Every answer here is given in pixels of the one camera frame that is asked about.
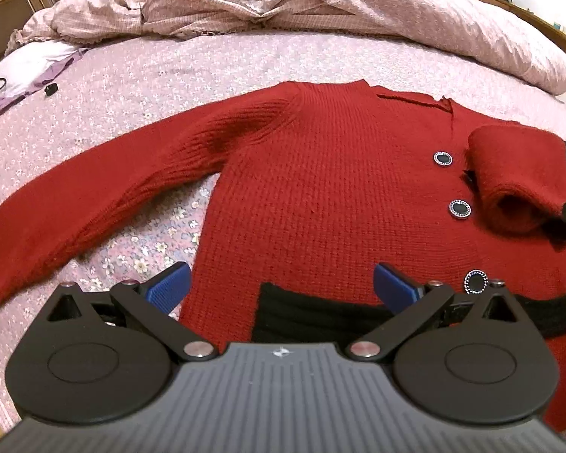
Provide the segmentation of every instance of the gray ribbed panel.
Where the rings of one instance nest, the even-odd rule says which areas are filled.
[[[0,453],[566,453],[539,421],[482,430],[446,424],[402,398],[375,364],[331,344],[232,344],[185,365],[149,407],[92,428],[27,419]]]

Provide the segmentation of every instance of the folded sleeve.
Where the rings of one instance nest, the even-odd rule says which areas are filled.
[[[566,222],[566,142],[518,123],[494,123],[468,138],[469,159],[488,224],[525,234],[550,219]]]
[[[196,107],[96,146],[0,205],[0,303],[125,225],[158,193],[222,170],[293,113],[299,87]]]

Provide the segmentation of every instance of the blue gripper pad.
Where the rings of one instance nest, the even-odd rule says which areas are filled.
[[[373,291],[393,314],[398,314],[421,298],[420,287],[392,266],[377,264],[373,271]]]
[[[146,301],[169,314],[191,290],[191,268],[176,262],[141,286],[145,286]]]

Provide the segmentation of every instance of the red sweater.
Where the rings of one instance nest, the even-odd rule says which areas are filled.
[[[457,290],[479,269],[531,298],[566,293],[566,240],[540,228],[566,223],[560,138],[365,81],[288,82],[137,129],[18,190],[0,206],[0,302],[157,193],[215,172],[181,322],[220,347],[250,339],[261,283],[377,304],[380,261]],[[453,200],[471,215],[452,216]],[[565,428],[566,336],[549,344],[561,367],[549,418]]]

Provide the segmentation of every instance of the pink blanket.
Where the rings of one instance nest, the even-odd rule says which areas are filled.
[[[182,39],[251,29],[397,35],[467,56],[559,95],[566,54],[510,12],[476,0],[62,0],[11,36],[97,43],[120,35]]]

